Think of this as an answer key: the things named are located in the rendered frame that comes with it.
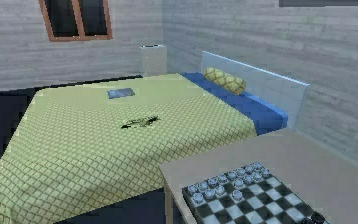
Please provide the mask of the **brown framed window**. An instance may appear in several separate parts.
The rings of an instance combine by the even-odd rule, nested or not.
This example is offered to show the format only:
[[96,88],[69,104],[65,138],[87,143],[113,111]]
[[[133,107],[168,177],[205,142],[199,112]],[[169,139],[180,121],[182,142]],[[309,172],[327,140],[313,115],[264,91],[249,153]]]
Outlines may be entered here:
[[110,40],[108,0],[38,0],[50,42]]

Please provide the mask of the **beige table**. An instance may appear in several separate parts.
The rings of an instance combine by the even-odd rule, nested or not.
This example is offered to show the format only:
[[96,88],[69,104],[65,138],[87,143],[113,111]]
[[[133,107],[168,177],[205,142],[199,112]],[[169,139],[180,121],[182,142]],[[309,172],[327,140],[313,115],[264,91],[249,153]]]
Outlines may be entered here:
[[331,224],[358,224],[358,166],[289,129],[162,164],[166,223],[177,206],[186,224],[196,224],[183,187],[256,161]]

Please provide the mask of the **yellow bolster pillow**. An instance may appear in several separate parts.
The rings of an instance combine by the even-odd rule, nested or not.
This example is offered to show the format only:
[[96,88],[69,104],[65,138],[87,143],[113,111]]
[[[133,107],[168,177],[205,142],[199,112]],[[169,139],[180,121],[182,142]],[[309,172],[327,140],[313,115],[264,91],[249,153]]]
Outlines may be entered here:
[[243,79],[215,67],[207,67],[203,71],[203,77],[234,95],[243,93],[246,88],[246,82]]

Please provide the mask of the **pale grey bin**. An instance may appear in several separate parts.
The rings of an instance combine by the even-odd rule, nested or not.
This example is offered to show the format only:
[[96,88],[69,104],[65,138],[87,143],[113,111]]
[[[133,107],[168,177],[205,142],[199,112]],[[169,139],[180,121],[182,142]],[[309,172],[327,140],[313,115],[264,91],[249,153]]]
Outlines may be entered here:
[[140,73],[143,77],[167,73],[167,47],[144,45],[139,48]]

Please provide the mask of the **blue flat tablet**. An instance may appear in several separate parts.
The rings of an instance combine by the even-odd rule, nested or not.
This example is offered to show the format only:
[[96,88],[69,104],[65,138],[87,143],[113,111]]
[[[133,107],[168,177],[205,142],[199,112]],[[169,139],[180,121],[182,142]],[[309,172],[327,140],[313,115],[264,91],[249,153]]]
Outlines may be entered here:
[[135,95],[134,91],[131,88],[108,90],[107,94],[110,99],[122,98],[122,97],[128,97],[128,96]]

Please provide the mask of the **black flat object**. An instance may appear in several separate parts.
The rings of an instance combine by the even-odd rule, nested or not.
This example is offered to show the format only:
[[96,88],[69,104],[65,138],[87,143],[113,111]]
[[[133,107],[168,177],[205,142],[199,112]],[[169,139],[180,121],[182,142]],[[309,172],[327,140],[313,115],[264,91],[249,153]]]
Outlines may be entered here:
[[128,128],[138,128],[138,127],[147,127],[153,124],[154,122],[159,121],[158,116],[151,116],[145,118],[139,118],[134,120],[129,120],[121,126],[122,129]]

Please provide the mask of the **bed with yellow checked cover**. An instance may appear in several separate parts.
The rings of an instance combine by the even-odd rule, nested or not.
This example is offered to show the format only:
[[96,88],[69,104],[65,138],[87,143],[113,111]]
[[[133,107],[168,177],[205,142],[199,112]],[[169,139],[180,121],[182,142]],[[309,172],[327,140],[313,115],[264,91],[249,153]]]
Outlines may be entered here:
[[[208,81],[207,67],[243,79],[244,92]],[[135,95],[108,97],[123,88]],[[0,159],[0,224],[54,224],[156,190],[164,162],[294,128],[307,88],[204,52],[198,73],[39,90]]]

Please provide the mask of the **dark grey wall panel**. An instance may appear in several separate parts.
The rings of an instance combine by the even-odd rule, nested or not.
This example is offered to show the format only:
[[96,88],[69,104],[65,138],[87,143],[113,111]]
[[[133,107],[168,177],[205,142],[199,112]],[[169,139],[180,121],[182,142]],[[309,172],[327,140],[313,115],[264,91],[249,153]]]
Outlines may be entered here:
[[279,0],[279,7],[358,6],[358,0]]

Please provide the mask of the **black white chess board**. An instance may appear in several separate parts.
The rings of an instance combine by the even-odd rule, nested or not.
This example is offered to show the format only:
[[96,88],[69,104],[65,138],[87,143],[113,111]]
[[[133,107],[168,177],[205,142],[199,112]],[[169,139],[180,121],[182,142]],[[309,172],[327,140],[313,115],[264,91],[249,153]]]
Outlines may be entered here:
[[182,189],[197,224],[330,224],[261,163]]

